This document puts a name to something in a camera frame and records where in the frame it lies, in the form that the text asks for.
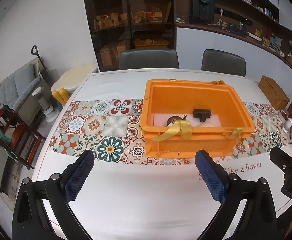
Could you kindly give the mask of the black coffee machine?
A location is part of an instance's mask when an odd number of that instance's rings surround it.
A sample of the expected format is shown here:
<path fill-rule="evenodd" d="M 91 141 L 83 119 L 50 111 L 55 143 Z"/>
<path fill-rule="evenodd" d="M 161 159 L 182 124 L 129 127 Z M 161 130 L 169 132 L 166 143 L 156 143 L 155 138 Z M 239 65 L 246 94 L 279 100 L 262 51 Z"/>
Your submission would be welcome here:
<path fill-rule="evenodd" d="M 192 0 L 192 17 L 212 21 L 214 19 L 214 0 Z"/>

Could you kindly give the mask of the black rectangular device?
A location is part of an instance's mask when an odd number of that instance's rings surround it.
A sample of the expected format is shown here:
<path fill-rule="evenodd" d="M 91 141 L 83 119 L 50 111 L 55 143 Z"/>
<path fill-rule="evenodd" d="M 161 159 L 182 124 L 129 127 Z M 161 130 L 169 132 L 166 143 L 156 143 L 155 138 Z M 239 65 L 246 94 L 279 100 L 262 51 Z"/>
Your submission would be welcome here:
<path fill-rule="evenodd" d="M 210 109 L 194 109 L 193 117 L 200 120 L 200 122 L 205 122 L 208 118 L 212 116 L 212 111 Z"/>

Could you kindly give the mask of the dark wooden shelf cabinet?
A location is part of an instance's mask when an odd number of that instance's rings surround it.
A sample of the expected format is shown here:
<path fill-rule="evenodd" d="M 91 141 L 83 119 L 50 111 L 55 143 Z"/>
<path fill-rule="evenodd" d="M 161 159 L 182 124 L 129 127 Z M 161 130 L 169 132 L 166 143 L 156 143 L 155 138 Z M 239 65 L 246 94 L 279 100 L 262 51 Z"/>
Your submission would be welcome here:
<path fill-rule="evenodd" d="M 292 74 L 292 5 L 289 0 L 214 0 L 214 19 L 192 17 L 192 0 L 84 0 L 101 71 L 119 69 L 123 51 L 168 48 L 179 65 L 200 69 L 206 49 L 246 61 L 259 80 Z"/>

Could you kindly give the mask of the patterned tile table runner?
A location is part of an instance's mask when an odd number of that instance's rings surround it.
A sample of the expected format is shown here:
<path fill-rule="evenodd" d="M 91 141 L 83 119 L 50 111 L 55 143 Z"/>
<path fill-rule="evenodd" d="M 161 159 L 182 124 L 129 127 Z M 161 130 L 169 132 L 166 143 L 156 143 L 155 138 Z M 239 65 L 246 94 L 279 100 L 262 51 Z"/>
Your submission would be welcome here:
<path fill-rule="evenodd" d="M 143 99 L 74 101 L 67 108 L 49 142 L 49 150 L 79 157 L 85 150 L 98 160 L 137 165 L 190 165 L 193 159 L 156 159 L 145 153 L 140 126 Z M 217 160 L 251 157 L 274 146 L 290 144 L 280 111 L 271 105 L 246 102 L 255 130 L 236 144 L 230 156 Z"/>

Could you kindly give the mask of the grey dining chair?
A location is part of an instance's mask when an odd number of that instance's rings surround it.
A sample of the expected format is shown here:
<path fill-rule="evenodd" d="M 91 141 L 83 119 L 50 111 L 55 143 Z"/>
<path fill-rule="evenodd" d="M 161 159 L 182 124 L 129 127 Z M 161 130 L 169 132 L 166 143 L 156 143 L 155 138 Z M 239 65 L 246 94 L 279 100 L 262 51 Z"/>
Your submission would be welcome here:
<path fill-rule="evenodd" d="M 132 49 L 121 53 L 120 70 L 142 68 L 179 69 L 177 52 L 173 49 Z"/>
<path fill-rule="evenodd" d="M 246 76 L 246 61 L 243 57 L 221 50 L 206 49 L 203 53 L 201 70 Z"/>

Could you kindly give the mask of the round deer night light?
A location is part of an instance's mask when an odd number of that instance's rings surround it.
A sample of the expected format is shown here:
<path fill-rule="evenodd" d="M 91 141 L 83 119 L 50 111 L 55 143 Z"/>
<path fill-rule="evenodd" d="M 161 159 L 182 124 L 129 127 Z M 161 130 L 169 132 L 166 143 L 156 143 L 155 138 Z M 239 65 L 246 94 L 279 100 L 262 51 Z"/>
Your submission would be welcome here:
<path fill-rule="evenodd" d="M 215 122 L 212 121 L 205 121 L 202 122 L 199 127 L 217 127 L 217 124 Z"/>

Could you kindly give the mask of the black upright vacuum cleaner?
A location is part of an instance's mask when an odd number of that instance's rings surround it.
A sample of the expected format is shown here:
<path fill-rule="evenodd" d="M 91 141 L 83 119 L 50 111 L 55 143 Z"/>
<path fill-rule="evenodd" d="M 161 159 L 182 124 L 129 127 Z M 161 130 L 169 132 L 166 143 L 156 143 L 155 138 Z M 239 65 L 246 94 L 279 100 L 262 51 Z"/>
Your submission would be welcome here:
<path fill-rule="evenodd" d="M 55 79 L 54 79 L 53 75 L 51 74 L 50 70 L 45 66 L 41 56 L 39 55 L 38 48 L 36 45 L 32 46 L 30 53 L 32 55 L 35 55 L 38 58 L 38 60 L 41 64 L 41 68 L 39 70 L 39 73 L 41 74 L 43 79 L 46 81 L 49 88 L 51 88 L 55 84 Z"/>

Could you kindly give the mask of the white floor fan heater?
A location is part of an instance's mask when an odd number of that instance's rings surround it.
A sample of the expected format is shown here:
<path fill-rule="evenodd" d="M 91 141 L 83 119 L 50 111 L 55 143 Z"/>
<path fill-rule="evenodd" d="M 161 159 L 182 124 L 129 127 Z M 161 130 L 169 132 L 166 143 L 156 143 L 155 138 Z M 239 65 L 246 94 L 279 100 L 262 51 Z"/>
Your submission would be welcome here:
<path fill-rule="evenodd" d="M 52 103 L 44 97 L 43 87 L 38 87 L 32 92 L 33 98 L 35 98 L 39 105 L 42 108 L 42 111 L 45 115 L 46 121 L 51 123 L 53 122 L 59 115 L 59 111 L 57 108 L 54 108 Z"/>

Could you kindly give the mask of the cream yellow-legged stool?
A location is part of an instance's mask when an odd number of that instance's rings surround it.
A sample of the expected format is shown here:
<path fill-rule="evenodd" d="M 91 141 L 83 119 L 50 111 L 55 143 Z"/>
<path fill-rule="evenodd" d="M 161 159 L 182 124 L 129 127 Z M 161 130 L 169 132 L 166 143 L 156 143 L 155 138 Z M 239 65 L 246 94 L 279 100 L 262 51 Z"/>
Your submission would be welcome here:
<path fill-rule="evenodd" d="M 64 106 L 69 99 L 69 95 L 77 89 L 84 79 L 97 71 L 97 65 L 92 63 L 68 70 L 51 87 L 53 97 Z"/>

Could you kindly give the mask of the woven wicker box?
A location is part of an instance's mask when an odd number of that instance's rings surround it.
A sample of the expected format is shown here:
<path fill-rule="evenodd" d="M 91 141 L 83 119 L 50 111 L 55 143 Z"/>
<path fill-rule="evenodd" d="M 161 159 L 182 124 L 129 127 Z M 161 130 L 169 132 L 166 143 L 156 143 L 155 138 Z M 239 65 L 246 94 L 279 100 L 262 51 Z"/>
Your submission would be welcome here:
<path fill-rule="evenodd" d="M 290 99 L 275 80 L 263 75 L 258 87 L 267 97 L 274 109 L 284 110 L 286 108 Z"/>

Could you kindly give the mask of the dark wooden chair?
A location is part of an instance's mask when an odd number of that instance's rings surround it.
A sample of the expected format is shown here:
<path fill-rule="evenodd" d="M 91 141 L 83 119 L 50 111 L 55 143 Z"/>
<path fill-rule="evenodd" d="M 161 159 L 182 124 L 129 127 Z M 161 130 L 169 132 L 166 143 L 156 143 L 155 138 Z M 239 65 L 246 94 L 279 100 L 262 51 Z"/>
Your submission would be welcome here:
<path fill-rule="evenodd" d="M 30 170 L 39 146 L 45 140 L 43 135 L 26 124 L 14 110 L 0 110 L 0 146 L 9 158 Z"/>

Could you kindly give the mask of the orange plastic storage box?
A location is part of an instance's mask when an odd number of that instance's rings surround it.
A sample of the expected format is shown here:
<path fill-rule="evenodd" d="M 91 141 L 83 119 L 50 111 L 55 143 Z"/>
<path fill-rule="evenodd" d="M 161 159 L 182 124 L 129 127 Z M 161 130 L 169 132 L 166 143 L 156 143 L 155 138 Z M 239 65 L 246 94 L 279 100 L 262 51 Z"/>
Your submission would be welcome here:
<path fill-rule="evenodd" d="M 210 109 L 217 127 L 199 127 L 194 109 Z M 187 116 L 172 126 L 171 116 Z M 149 80 L 141 114 L 145 153 L 151 158 L 194 158 L 199 150 L 211 157 L 230 155 L 255 130 L 236 91 L 222 81 Z"/>

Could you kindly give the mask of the grey sofa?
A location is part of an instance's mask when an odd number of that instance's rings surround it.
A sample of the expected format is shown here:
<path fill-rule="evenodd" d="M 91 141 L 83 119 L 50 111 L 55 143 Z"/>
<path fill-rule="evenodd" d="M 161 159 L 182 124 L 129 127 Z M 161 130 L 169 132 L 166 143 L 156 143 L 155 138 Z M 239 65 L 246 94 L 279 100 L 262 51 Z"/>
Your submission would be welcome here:
<path fill-rule="evenodd" d="M 33 59 L 0 83 L 0 104 L 9 106 L 27 123 L 41 110 L 32 96 L 33 91 L 42 87 L 45 97 L 49 98 L 49 87 L 40 74 L 42 69 L 42 63 Z"/>

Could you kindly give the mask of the grey dining chair left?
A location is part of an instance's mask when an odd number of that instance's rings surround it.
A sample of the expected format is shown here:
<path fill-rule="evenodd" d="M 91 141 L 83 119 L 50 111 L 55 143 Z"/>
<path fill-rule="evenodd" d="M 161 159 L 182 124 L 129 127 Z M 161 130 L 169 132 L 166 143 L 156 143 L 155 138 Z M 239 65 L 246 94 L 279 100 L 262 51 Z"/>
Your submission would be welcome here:
<path fill-rule="evenodd" d="M 120 70 L 142 68 L 179 69 L 177 52 L 173 49 L 132 49 L 121 53 Z"/>

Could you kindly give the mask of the black round Sika cable reel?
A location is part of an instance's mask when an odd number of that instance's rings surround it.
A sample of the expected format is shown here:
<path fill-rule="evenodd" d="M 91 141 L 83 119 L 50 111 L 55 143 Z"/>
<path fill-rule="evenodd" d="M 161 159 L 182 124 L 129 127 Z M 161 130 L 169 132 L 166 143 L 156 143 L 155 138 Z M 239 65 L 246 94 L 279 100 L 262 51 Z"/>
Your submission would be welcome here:
<path fill-rule="evenodd" d="M 167 123 L 166 123 L 166 126 L 167 126 L 167 127 L 170 127 L 170 126 L 172 126 L 177 120 L 186 120 L 186 118 L 187 118 L 186 115 L 184 115 L 183 117 L 180 117 L 180 116 L 177 116 L 177 115 L 175 115 L 175 116 L 171 116 L 171 117 L 168 118 Z"/>

